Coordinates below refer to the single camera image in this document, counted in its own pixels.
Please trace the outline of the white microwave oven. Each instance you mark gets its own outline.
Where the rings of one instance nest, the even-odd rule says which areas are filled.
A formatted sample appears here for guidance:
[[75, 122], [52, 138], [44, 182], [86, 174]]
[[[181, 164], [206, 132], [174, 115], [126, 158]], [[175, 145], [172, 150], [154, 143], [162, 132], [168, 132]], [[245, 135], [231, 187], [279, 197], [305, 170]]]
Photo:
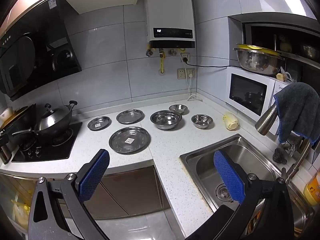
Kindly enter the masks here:
[[274, 104], [274, 94], [289, 84], [288, 81], [228, 67], [225, 102], [258, 121]]

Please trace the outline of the dark grey towel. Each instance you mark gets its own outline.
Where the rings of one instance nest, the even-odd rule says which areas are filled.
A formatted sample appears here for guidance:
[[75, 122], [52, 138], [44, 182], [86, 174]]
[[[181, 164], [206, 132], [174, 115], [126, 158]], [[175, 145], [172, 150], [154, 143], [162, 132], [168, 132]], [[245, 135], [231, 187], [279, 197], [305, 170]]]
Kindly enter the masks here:
[[314, 144], [319, 139], [319, 95], [308, 84], [295, 82], [273, 96], [279, 118], [278, 139], [285, 143], [291, 132]]

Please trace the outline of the yellow detergent bottle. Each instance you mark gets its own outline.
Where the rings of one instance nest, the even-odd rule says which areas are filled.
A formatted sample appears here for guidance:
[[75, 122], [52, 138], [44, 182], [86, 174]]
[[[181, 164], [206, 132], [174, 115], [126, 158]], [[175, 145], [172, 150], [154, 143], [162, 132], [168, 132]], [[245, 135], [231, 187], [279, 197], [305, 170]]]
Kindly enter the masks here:
[[320, 203], [320, 173], [317, 172], [313, 178], [304, 187], [303, 194], [312, 206], [316, 206]]

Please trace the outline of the small steel plate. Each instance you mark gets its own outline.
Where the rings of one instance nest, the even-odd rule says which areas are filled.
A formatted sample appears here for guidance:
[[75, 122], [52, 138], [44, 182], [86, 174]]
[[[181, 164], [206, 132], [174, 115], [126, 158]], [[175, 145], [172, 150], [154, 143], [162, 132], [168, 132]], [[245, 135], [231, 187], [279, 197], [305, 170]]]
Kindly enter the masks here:
[[111, 124], [111, 119], [108, 116], [100, 116], [100, 117], [92, 119], [87, 124], [87, 127], [91, 131], [100, 131], [100, 130], [108, 128], [108, 126], [110, 126], [110, 124]]

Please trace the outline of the large steel mixing basin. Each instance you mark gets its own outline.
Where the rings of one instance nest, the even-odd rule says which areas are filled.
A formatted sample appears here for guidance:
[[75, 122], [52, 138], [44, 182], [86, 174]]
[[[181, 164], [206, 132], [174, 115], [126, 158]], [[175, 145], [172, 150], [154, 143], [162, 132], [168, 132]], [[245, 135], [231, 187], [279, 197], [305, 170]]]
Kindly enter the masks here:
[[249, 72], [276, 76], [285, 67], [285, 60], [274, 50], [250, 44], [237, 44], [233, 50], [240, 67]]

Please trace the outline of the beige wall socket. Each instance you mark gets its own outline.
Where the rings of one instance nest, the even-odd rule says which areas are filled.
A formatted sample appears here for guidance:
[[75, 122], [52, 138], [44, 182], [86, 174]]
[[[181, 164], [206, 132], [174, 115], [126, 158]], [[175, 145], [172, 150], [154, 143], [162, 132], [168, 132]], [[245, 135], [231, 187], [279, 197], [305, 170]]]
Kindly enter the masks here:
[[194, 68], [181, 68], [177, 70], [178, 79], [192, 79], [193, 77], [195, 77]]

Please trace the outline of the medium steel plate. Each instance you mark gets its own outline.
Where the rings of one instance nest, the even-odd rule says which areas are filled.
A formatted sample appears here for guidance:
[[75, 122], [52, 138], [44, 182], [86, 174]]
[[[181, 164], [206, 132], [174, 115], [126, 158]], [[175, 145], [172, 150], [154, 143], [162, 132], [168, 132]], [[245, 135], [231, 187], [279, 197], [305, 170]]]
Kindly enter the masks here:
[[144, 118], [144, 113], [139, 109], [129, 109], [126, 111], [122, 111], [116, 117], [116, 120], [120, 124], [130, 125], [135, 124]]

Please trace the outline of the small steel bowl back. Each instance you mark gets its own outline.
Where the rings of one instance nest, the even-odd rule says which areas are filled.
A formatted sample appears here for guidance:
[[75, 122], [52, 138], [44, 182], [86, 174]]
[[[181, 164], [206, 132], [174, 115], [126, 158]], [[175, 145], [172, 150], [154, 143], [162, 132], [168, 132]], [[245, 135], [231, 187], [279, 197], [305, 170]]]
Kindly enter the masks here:
[[188, 107], [182, 104], [171, 105], [169, 110], [179, 113], [180, 115], [185, 115], [188, 113]]

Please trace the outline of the yellow gas pipe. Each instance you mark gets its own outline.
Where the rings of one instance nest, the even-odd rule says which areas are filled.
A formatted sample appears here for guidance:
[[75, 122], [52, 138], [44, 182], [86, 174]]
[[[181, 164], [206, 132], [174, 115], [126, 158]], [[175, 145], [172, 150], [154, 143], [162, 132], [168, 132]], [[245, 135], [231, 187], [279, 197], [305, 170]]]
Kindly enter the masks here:
[[165, 59], [165, 52], [164, 50], [159, 51], [159, 57], [160, 57], [160, 74], [163, 75], [165, 70], [164, 70], [164, 59]]

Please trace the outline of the small steel bowl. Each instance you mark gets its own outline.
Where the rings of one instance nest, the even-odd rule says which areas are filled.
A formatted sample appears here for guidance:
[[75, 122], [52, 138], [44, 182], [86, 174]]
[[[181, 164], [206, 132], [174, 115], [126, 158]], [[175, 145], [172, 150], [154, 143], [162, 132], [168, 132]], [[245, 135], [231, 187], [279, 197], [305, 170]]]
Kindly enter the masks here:
[[180, 115], [185, 115], [188, 113], [188, 107], [182, 104], [171, 105], [169, 110], [179, 113]]
[[196, 114], [191, 117], [191, 121], [196, 128], [207, 129], [213, 124], [213, 119], [205, 114]]

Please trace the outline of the stainless steel sink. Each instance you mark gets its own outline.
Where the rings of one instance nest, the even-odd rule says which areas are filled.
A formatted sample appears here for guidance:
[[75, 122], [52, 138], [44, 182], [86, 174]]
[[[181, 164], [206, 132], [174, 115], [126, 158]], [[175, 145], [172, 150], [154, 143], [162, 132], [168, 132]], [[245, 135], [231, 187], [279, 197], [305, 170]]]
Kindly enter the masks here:
[[190, 239], [301, 239], [314, 211], [239, 134], [181, 155], [213, 214]]

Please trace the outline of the steel faucet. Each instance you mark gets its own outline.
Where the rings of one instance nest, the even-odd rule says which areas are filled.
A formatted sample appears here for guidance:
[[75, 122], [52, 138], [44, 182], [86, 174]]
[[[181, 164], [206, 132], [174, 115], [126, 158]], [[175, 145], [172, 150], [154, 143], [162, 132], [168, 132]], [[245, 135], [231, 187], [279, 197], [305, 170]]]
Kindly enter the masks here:
[[[275, 122], [276, 118], [278, 116], [277, 113], [277, 105], [274, 103], [256, 122], [255, 129], [261, 134], [266, 135], [270, 128], [272, 127], [273, 123]], [[307, 155], [310, 152], [312, 143], [310, 140], [304, 139], [303, 142], [303, 149], [300, 153], [299, 158], [297, 161], [290, 167], [290, 169], [286, 172], [285, 169], [282, 169], [281, 171], [281, 177], [285, 180], [285, 183], [288, 185], [289, 182], [292, 180], [292, 178], [296, 175], [296, 173], [299, 170], [300, 165], [304, 161], [304, 159], [307, 157]]]

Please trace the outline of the large steel plate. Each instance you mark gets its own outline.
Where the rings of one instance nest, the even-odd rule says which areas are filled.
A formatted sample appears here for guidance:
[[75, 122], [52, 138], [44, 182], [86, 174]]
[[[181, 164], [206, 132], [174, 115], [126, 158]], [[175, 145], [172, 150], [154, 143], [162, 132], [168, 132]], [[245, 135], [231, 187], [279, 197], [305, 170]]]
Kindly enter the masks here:
[[151, 137], [144, 128], [131, 126], [114, 132], [109, 139], [109, 146], [117, 153], [133, 154], [148, 147]]

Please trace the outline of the black frying pan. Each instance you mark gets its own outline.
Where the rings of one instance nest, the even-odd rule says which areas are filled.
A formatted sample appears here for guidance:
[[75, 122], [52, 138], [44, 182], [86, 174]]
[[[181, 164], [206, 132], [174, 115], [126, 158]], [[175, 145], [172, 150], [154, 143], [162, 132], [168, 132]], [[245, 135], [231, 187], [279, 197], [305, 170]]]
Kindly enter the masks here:
[[24, 133], [18, 135], [12, 135], [12, 132], [1, 130], [1, 135], [6, 134], [8, 136], [7, 148], [12, 152], [21, 145], [32, 145], [36, 141], [35, 133]]

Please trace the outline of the large steel bowl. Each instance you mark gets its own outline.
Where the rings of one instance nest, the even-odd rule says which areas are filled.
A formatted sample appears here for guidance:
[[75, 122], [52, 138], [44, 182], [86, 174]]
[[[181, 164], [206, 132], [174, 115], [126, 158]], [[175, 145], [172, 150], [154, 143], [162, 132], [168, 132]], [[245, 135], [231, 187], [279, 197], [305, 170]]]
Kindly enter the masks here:
[[156, 128], [161, 130], [170, 130], [175, 128], [182, 120], [182, 116], [171, 110], [162, 110], [153, 113], [150, 121]]

